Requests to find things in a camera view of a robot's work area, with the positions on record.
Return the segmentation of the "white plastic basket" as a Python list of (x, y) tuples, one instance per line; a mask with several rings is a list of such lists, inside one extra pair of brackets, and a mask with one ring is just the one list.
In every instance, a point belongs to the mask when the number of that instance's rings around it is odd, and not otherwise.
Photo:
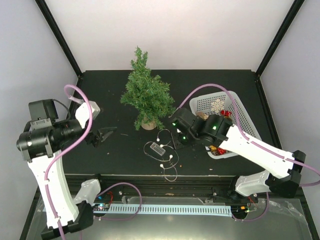
[[(241, 102), (238, 95), (233, 91), (230, 91), (229, 94), (232, 96), (232, 99), (235, 101), (235, 105), (238, 113), (238, 119), (239, 119), (239, 123), (242, 130), (245, 133), (260, 140), (261, 139), (260, 134), (258, 133), (258, 130), (256, 129), (253, 121), (251, 120), (251, 117), (249, 116), (245, 106)], [(216, 99), (221, 99), (224, 101), (224, 110), (232, 112), (230, 119), (232, 120), (232, 123), (236, 125), (237, 121), (235, 116), (235, 108), (232, 104), (232, 99), (224, 91), (214, 92), (214, 93), (205, 94), (205, 95), (192, 98), (189, 101), (189, 107), (191, 109), (191, 112), (193, 114), (197, 114), (201, 112), (207, 116), (214, 115), (214, 114), (220, 115), (220, 113), (214, 113), (211, 111), (211, 102), (213, 102)]]

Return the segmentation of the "small green christmas tree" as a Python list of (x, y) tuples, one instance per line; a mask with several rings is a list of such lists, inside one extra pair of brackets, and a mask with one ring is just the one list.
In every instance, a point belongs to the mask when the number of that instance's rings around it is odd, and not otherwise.
[(138, 111), (134, 121), (137, 131), (143, 125), (163, 130), (165, 126), (161, 119), (175, 111), (170, 84), (162, 81), (159, 75), (152, 75), (152, 70), (147, 66), (147, 51), (136, 47), (134, 55), (135, 58), (130, 61), (131, 72), (125, 85), (125, 93), (120, 102), (133, 106)]

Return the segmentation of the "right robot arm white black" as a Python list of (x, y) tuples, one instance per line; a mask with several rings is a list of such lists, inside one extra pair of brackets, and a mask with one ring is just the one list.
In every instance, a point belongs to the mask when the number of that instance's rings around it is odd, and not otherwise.
[(213, 146), (233, 152), (259, 165), (264, 170), (247, 176), (237, 176), (227, 189), (228, 198), (240, 201), (258, 193), (272, 192), (283, 198), (293, 198), (300, 186), (302, 164), (306, 155), (300, 150), (284, 151), (245, 132), (231, 120), (212, 114), (207, 119), (186, 108), (177, 109), (170, 117), (180, 131), (183, 145)]

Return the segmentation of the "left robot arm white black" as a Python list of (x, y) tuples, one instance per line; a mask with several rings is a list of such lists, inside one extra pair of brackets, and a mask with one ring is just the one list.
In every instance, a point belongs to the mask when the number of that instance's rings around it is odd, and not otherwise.
[(53, 99), (30, 102), (28, 107), (31, 120), (16, 146), (35, 176), (42, 195), (46, 227), (41, 238), (53, 240), (61, 234), (90, 227), (94, 221), (95, 199), (101, 200), (107, 195), (107, 186), (94, 178), (84, 181), (77, 195), (72, 197), (61, 156), (63, 145), (82, 136), (89, 120), (94, 120), (101, 109), (94, 101), (82, 102), (74, 119), (57, 121)]

